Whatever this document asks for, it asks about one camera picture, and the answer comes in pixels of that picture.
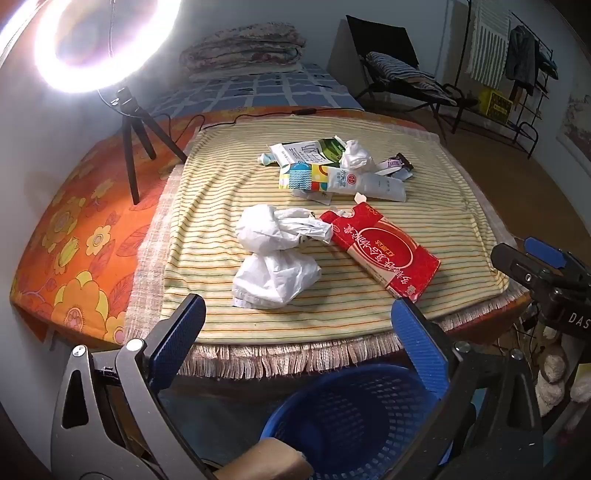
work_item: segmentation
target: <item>folding chair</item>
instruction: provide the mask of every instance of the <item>folding chair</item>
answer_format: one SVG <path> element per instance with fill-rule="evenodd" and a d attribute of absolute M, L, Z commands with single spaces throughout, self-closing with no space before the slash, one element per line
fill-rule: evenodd
<path fill-rule="evenodd" d="M 410 113 L 429 106 L 441 130 L 443 141 L 447 143 L 446 133 L 439 116 L 439 107 L 441 105 L 457 107 L 458 113 L 456 115 L 456 123 L 458 123 L 464 109 L 470 108 L 475 104 L 474 99 L 466 99 L 459 88 L 454 87 L 449 83 L 446 83 L 445 85 L 437 83 L 437 85 L 439 85 L 441 89 L 452 98 L 452 101 L 438 96 L 429 95 L 425 90 L 421 90 L 404 80 L 388 80 L 384 78 L 384 76 L 367 61 L 367 55 L 370 52 L 374 51 L 389 55 L 407 63 L 415 69 L 418 69 L 417 55 L 406 29 L 403 27 L 393 27 L 391 25 L 369 22 L 367 20 L 351 17 L 350 15 L 347 15 L 347 22 L 349 23 L 351 36 L 355 43 L 355 50 L 359 56 L 365 80 L 368 84 L 367 88 L 358 94 L 355 99 L 359 99 L 366 93 L 368 93 L 372 99 L 375 99 L 374 93 L 388 92 L 418 100 L 422 102 L 421 105 L 405 110 L 404 112 Z"/>

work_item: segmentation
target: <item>clothes rack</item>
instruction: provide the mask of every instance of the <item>clothes rack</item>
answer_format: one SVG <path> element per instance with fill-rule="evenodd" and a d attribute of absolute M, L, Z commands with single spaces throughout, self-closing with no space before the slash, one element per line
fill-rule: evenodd
<path fill-rule="evenodd" d="M 467 20 L 466 20 L 466 29 L 465 29 L 464 40 L 463 40 L 463 44 L 462 44 L 462 53 L 460 55 L 460 63 L 457 67 L 456 79 L 454 81 L 455 88 L 458 88 L 457 83 L 460 79 L 460 74 L 462 72 L 464 57 L 466 55 L 466 47 L 467 47 L 467 42 L 468 42 L 468 36 L 470 33 L 470 19 L 472 16 L 472 2 L 473 2 L 473 0 L 467 0 L 468 16 L 467 16 Z M 543 47 L 546 50 L 546 53 L 547 53 L 548 57 L 550 58 L 550 60 L 552 60 L 553 55 L 554 55 L 553 49 L 550 48 L 520 17 L 518 17 L 515 13 L 513 13 L 510 10 L 509 10 L 509 13 L 511 14 L 512 17 L 514 17 L 521 25 L 523 25 L 523 27 L 525 27 L 535 37 L 535 39 L 540 43 L 540 48 Z M 538 99 L 537 106 L 535 107 L 535 109 L 527 105 L 527 100 L 530 97 L 530 95 L 527 92 L 525 93 L 525 98 L 523 100 L 519 100 L 517 102 L 515 101 L 515 99 L 517 98 L 518 86 L 517 86 L 517 83 L 514 82 L 513 89 L 511 90 L 511 94 L 509 96 L 509 99 L 514 103 L 515 110 L 517 110 L 518 107 L 521 107 L 521 109 L 519 110 L 519 114 L 517 116 L 517 120 L 515 122 L 509 120 L 507 123 L 504 124 L 502 122 L 499 122 L 497 120 L 494 120 L 494 119 L 484 115 L 483 113 L 481 113 L 477 109 L 474 109 L 474 108 L 467 109 L 469 112 L 471 112 L 475 115 L 486 118 L 487 120 L 494 122 L 494 123 L 500 125 L 501 127 L 504 127 L 505 129 L 512 131 L 514 133 L 514 135 L 512 137 L 509 137 L 503 133 L 491 130 L 483 125 L 475 124 L 473 122 L 469 122 L 469 121 L 463 119 L 462 118 L 463 111 L 458 112 L 458 114 L 455 117 L 452 117 L 451 115 L 446 115 L 446 114 L 442 114 L 441 117 L 449 125 L 452 126 L 452 134 L 455 134 L 458 128 L 462 128 L 462 125 L 469 125 L 471 128 L 467 128 L 468 130 L 474 131 L 475 133 L 486 135 L 489 138 L 491 138 L 492 140 L 506 143 L 511 147 L 517 148 L 518 150 L 523 150 L 524 152 L 526 152 L 528 154 L 528 158 L 530 158 L 535 150 L 536 145 L 538 144 L 538 139 L 539 139 L 539 134 L 534 126 L 534 122 L 537 119 L 541 119 L 540 108 L 541 108 L 542 100 L 544 98 L 549 98 L 548 94 L 546 93 L 549 75 L 546 72 L 542 72 L 542 75 L 543 75 L 543 83 L 540 82 L 540 84 L 543 85 L 543 89 L 540 88 L 538 85 L 535 86 L 535 90 L 538 91 L 540 94 L 540 98 Z M 524 112 L 531 113 L 533 115 L 532 120 L 530 120 L 530 121 L 522 120 L 522 116 L 523 116 Z M 525 138 L 528 138 L 529 140 L 531 140 L 533 142 L 533 144 L 529 150 L 525 149 L 520 143 L 518 143 L 519 136 L 523 136 Z"/>

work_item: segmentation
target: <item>red packaging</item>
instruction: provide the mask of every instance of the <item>red packaging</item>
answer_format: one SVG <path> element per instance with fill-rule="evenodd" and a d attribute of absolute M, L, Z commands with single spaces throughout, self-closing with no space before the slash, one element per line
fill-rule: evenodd
<path fill-rule="evenodd" d="M 353 216 L 331 210 L 320 219 L 332 223 L 332 240 L 347 251 L 395 298 L 412 301 L 424 292 L 441 262 L 367 203 L 353 207 Z"/>

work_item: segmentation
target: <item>tripod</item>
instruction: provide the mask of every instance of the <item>tripod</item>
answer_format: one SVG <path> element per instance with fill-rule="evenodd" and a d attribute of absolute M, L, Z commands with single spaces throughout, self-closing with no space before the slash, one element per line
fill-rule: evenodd
<path fill-rule="evenodd" d="M 139 141 L 144 147 L 144 150 L 152 160 L 156 158 L 156 152 L 152 146 L 152 143 L 150 142 L 150 138 L 148 137 L 144 124 L 152 132 L 154 132 L 156 136 L 162 140 L 164 145 L 166 145 L 178 158 L 180 158 L 183 163 L 187 161 L 187 156 L 183 150 L 181 150 L 177 144 L 174 143 L 173 139 L 170 138 L 164 130 L 162 130 L 156 120 L 154 120 L 154 118 L 152 118 L 152 116 L 146 110 L 139 106 L 138 101 L 133 95 L 131 95 L 129 88 L 123 87 L 121 90 L 117 91 L 117 95 L 119 97 L 119 110 L 124 114 L 121 132 L 123 135 L 123 148 L 125 151 L 125 164 L 127 166 L 129 188 L 131 190 L 131 197 L 134 201 L 134 205 L 137 205 L 139 203 L 139 191 L 138 180 L 135 175 L 134 149 L 131 142 L 131 129 L 134 130 L 135 134 L 139 138 Z"/>

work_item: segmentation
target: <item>poster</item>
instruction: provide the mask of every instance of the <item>poster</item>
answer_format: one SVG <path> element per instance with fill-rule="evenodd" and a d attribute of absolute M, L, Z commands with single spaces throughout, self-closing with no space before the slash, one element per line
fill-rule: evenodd
<path fill-rule="evenodd" d="M 591 173 L 591 65 L 579 62 L 557 139 Z"/>

